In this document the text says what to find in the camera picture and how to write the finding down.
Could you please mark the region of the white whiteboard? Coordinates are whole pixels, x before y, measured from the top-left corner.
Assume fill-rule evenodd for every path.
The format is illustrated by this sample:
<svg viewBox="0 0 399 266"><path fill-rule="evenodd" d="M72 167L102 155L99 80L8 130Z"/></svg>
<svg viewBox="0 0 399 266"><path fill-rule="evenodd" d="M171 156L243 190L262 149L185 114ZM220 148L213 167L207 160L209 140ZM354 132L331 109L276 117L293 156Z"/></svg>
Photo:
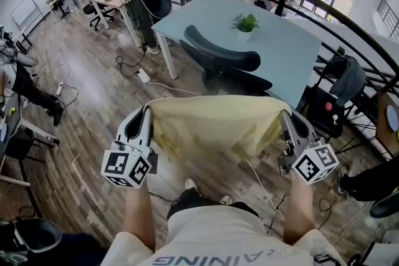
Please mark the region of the white whiteboard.
<svg viewBox="0 0 399 266"><path fill-rule="evenodd" d="M43 15L33 0L22 0L11 12L11 17L20 30L33 28Z"/></svg>

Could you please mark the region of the wooden side table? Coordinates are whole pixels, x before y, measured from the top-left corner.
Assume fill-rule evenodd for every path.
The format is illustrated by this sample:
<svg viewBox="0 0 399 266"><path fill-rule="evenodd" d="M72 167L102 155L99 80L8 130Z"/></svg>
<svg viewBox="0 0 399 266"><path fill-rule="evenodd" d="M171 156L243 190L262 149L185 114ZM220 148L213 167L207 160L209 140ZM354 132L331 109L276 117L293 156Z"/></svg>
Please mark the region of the wooden side table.
<svg viewBox="0 0 399 266"><path fill-rule="evenodd" d="M380 90L378 92L378 111L377 111L377 130L376 137L378 142L388 151L390 156L395 157L399 154L399 130L393 132L389 127L385 116L387 105L393 105L399 116L399 107L391 99L388 93Z"/></svg>

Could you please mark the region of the person's white t-shirt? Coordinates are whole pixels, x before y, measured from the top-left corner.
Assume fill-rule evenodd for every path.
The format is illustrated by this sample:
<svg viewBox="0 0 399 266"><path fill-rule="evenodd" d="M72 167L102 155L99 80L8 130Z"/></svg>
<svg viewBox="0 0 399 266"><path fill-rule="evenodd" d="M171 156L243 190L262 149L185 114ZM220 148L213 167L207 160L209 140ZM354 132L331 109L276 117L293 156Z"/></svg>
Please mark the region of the person's white t-shirt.
<svg viewBox="0 0 399 266"><path fill-rule="evenodd" d="M135 235L116 235L101 266L346 266L319 230L288 245L254 214L230 206L177 212L167 243L152 252Z"/></svg>

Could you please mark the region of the person's right forearm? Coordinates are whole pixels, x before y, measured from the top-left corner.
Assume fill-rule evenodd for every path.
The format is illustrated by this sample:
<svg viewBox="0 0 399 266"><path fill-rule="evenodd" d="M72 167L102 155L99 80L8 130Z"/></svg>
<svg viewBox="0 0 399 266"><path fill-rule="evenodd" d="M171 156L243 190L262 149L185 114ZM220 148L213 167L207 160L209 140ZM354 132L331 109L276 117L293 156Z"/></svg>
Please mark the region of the person's right forearm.
<svg viewBox="0 0 399 266"><path fill-rule="evenodd" d="M291 187L284 213L283 241L294 245L306 233L314 229L314 191L295 172L290 172Z"/></svg>

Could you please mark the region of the black stool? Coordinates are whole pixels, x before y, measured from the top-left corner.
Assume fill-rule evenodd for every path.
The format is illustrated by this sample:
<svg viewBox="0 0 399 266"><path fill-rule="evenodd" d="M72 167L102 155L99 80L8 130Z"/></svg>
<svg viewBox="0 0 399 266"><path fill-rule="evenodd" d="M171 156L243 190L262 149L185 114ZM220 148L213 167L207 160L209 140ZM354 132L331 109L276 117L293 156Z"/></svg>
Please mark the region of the black stool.
<svg viewBox="0 0 399 266"><path fill-rule="evenodd" d="M31 129L20 128L10 137L5 149L5 155L21 161L29 159L38 163L45 163L44 160L28 155L32 146L40 147L39 144L45 145L43 141L34 136Z"/></svg>

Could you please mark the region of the person's left forearm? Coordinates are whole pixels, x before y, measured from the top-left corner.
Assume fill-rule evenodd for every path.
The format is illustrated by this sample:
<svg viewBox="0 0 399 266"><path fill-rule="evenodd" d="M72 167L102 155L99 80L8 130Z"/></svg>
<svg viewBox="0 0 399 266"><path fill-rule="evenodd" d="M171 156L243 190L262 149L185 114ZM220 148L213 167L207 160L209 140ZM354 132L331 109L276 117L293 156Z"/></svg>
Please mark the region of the person's left forearm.
<svg viewBox="0 0 399 266"><path fill-rule="evenodd" d="M156 247L155 223L147 183L128 189L122 230L135 235L152 252Z"/></svg>

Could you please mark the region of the pale yellow clothes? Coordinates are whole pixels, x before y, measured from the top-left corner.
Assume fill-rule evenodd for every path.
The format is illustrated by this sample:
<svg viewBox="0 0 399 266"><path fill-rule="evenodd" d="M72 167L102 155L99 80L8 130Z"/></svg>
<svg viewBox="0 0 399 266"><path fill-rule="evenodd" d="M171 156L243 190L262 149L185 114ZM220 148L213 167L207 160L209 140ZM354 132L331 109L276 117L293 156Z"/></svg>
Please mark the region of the pale yellow clothes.
<svg viewBox="0 0 399 266"><path fill-rule="evenodd" d="M159 98L147 107L155 143L175 160L255 157L279 135L280 113L292 111L281 100L244 95Z"/></svg>

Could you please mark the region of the light blue table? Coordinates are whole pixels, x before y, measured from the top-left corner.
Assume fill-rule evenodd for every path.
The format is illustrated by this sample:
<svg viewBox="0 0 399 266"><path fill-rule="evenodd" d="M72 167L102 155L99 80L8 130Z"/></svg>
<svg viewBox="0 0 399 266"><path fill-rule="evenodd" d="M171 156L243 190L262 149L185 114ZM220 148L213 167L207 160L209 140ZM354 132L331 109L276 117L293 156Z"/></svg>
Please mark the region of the light blue table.
<svg viewBox="0 0 399 266"><path fill-rule="evenodd" d="M252 14L258 27L243 42L233 27L235 17ZM236 51L255 51L260 66L253 75L272 83L271 93L296 108L309 83L321 41L278 15L240 0L192 0L153 25L170 77L178 74L167 40L184 39L193 25L210 42Z"/></svg>

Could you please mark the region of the grey straight metal railing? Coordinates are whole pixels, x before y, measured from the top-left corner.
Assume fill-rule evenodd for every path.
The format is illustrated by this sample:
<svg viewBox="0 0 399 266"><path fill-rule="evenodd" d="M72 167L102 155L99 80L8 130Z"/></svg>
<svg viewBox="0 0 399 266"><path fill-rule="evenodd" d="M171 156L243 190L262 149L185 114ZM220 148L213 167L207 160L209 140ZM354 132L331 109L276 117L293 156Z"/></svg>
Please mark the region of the grey straight metal railing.
<svg viewBox="0 0 399 266"><path fill-rule="evenodd" d="M394 13L386 0L380 1L377 7L377 14L388 32L388 38L395 42L399 42L399 17Z"/></svg>

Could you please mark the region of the dark table white legs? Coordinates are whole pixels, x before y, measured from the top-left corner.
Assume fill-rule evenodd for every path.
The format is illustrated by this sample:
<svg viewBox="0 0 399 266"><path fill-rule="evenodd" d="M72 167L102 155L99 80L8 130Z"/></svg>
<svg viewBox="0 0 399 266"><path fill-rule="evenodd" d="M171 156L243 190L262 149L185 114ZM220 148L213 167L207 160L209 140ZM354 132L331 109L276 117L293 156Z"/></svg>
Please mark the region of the dark table white legs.
<svg viewBox="0 0 399 266"><path fill-rule="evenodd" d="M9 116L9 109L11 107L14 107L16 109L16 111ZM0 142L0 181L4 181L7 183L11 183L11 184L15 184L18 186L22 186L22 187L26 187L29 188L31 185L29 182L25 181L25 180L19 180L19 179L14 179L11 178L9 176L3 175L1 173L2 171L2 167L4 165L4 162L6 160L6 155L5 155L5 149L6 146L8 144L8 141L10 139L10 137L15 134L15 132L20 129L20 128L28 128L31 129L33 131L33 133L41 136L43 139L45 139L45 141L43 141L45 143L46 146L53 148L55 145L59 145L60 141L58 139L58 137L50 134L48 131L45 131L41 128L39 128L38 126L35 126L34 124L32 124L31 122L25 120L22 117L22 108L21 108L21 103L20 103L20 97L18 94L15 94L13 96L11 96L4 108L3 108L3 112L4 112L4 123L3 124L7 124L7 137L5 142Z"/></svg>

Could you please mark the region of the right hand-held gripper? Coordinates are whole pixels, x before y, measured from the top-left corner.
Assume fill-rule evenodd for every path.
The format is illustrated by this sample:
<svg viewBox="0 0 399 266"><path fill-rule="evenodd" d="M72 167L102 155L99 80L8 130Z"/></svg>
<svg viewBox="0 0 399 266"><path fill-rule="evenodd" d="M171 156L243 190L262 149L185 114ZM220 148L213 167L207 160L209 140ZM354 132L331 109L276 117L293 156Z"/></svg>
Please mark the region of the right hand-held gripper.
<svg viewBox="0 0 399 266"><path fill-rule="evenodd" d="M316 140L313 126L302 114L281 111L279 115L283 140L287 152L293 153L295 146L307 146ZM283 155L278 159L282 176L295 172L307 185L325 179L338 165L339 161L330 144L305 148L299 155Z"/></svg>

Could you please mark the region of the potted green plant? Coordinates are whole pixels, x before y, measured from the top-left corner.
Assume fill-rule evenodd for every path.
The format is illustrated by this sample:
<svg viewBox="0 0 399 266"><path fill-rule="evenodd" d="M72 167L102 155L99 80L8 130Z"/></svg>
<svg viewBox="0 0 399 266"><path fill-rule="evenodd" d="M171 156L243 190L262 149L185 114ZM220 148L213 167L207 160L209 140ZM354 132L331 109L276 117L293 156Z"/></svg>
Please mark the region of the potted green plant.
<svg viewBox="0 0 399 266"><path fill-rule="evenodd" d="M253 14L240 14L233 19L233 29L236 29L237 38L241 42L247 42L252 32L259 28L258 20Z"/></svg>

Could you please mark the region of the grey jacket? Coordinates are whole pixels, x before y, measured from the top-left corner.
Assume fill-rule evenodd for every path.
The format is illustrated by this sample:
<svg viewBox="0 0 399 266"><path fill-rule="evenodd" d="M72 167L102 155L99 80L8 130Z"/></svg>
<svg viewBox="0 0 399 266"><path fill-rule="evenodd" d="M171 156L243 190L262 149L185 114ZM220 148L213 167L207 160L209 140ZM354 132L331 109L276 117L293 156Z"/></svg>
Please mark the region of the grey jacket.
<svg viewBox="0 0 399 266"><path fill-rule="evenodd" d="M366 73L358 60L352 56L333 58L329 62L332 76L337 80L331 86L329 93L337 97L336 104L343 107L356 95L363 92Z"/></svg>

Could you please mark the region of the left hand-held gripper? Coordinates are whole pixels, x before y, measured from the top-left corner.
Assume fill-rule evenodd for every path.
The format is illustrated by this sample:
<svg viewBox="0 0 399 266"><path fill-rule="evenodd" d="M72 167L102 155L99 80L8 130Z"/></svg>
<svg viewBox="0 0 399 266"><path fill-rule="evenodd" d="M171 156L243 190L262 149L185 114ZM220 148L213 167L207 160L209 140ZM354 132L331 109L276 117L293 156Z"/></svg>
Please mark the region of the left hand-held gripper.
<svg viewBox="0 0 399 266"><path fill-rule="evenodd" d="M149 174L158 171L158 154L149 148L153 113L150 107L132 111L121 122L116 141L105 150L101 175L112 184L140 189Z"/></svg>

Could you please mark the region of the black folding chair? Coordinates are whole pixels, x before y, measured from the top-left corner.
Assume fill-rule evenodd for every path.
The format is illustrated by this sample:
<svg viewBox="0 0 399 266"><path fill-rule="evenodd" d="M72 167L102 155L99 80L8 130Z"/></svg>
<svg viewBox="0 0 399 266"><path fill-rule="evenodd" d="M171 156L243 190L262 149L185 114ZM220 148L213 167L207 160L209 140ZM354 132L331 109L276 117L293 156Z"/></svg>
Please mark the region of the black folding chair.
<svg viewBox="0 0 399 266"><path fill-rule="evenodd" d="M341 136L343 130L345 105L343 107L338 106L336 104L337 97L329 93L331 86L337 80L336 77L332 76L332 73L333 71L330 71L328 62L321 72L319 80L310 89L306 101L306 117L312 126L327 134L329 138L338 138ZM356 95L353 99L361 96L361 93ZM329 112L325 110L325 104L327 102L332 104L332 110ZM333 123L333 115L338 115L339 117L337 125Z"/></svg>

